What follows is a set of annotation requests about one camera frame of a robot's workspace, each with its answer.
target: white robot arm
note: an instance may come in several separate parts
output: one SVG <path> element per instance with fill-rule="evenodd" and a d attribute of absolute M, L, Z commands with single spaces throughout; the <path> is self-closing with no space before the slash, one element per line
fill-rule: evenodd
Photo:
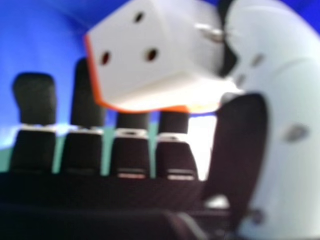
<path fill-rule="evenodd" d="M 220 77 L 215 8 L 196 0 L 132 0 L 86 36 L 96 100 L 123 112 L 194 112 L 192 106 L 216 110 L 226 93 L 261 94 L 269 132 L 249 208 L 265 221 L 257 225 L 248 216 L 238 234 L 320 238 L 319 36 L 277 0 L 234 0 L 224 36 L 237 63 Z"/>

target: white casing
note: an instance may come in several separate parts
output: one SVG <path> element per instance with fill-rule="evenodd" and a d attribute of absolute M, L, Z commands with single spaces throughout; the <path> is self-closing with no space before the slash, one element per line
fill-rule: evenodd
<path fill-rule="evenodd" d="M 276 0 L 235 0 L 226 19 L 227 42 L 238 56 L 231 76 L 260 93 L 268 107 L 266 154 L 249 204 L 264 215 L 238 230 L 253 240 L 320 238 L 320 39 Z M 263 56 L 254 64 L 257 56 Z M 294 126 L 305 138 L 286 140 Z"/>
<path fill-rule="evenodd" d="M 144 17 L 136 23 L 139 13 Z M 237 88 L 213 76 L 223 45 L 205 38 L 199 24 L 221 28 L 216 8 L 200 0 L 132 0 L 100 22 L 86 36 L 97 102 L 129 112 L 218 107 Z M 152 62 L 145 59 L 149 49 L 158 50 Z M 105 52 L 110 58 L 102 65 Z"/>

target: green surface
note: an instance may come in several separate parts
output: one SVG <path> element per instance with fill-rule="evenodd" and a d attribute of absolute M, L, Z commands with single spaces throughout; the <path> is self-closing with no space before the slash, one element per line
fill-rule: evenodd
<path fill-rule="evenodd" d="M 114 138 L 114 128 L 105 127 L 104 128 L 104 148 L 103 148 L 103 157 L 102 157 L 102 168 L 101 174 L 107 176 L 110 169 L 110 156 L 111 156 L 111 146 Z M 156 135 L 158 132 L 158 124 L 151 123 L 149 125 L 149 149 L 150 149 L 150 167 L 151 167 L 151 177 L 156 176 L 156 166 L 155 166 L 155 149 L 156 149 Z M 66 137 L 61 136 L 57 138 L 55 146 L 55 156 L 53 163 L 53 173 L 58 174 L 60 171 L 61 157 L 64 149 Z M 10 157 L 12 154 L 12 148 L 7 148 L 0 151 L 0 172 L 6 172 L 9 168 Z"/>

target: orange edge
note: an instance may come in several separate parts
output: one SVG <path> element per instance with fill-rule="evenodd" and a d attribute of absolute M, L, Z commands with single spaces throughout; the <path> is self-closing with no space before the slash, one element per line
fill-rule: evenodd
<path fill-rule="evenodd" d="M 84 36 L 84 44 L 87 51 L 87 61 L 88 61 L 88 67 L 89 72 L 91 76 L 91 85 L 93 89 L 93 95 L 95 102 L 99 104 L 100 106 L 103 106 L 105 108 L 109 108 L 112 110 L 115 110 L 120 113 L 127 113 L 127 114 L 138 114 L 138 113 L 149 113 L 152 111 L 166 111 L 166 112 L 178 112 L 178 113 L 190 113 L 190 114 L 197 114 L 197 113 L 209 113 L 215 111 L 219 104 L 210 104 L 208 106 L 201 106 L 201 107 L 194 107 L 194 106 L 173 106 L 173 107 L 167 107 L 167 108 L 161 108 L 161 109 L 153 109 L 153 110 L 145 110 L 145 111 L 130 111 L 126 109 L 122 109 L 119 107 L 116 107 L 114 105 L 111 105 L 109 103 L 106 103 L 102 97 L 100 88 L 99 88 L 99 81 L 98 81 L 98 74 L 95 67 L 95 62 L 93 59 L 93 50 L 90 43 L 89 35 Z"/>

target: blue wall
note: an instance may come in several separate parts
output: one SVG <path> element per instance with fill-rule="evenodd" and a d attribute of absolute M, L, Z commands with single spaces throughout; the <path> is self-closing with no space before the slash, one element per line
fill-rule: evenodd
<path fill-rule="evenodd" d="M 52 75 L 58 96 L 57 122 L 67 125 L 76 62 L 85 56 L 84 34 L 128 0 L 1 0 L 0 149 L 10 146 L 19 126 L 13 94 L 22 72 Z M 218 0 L 208 0 L 216 4 Z M 283 0 L 320 32 L 320 1 Z M 113 124 L 112 113 L 107 124 Z"/>

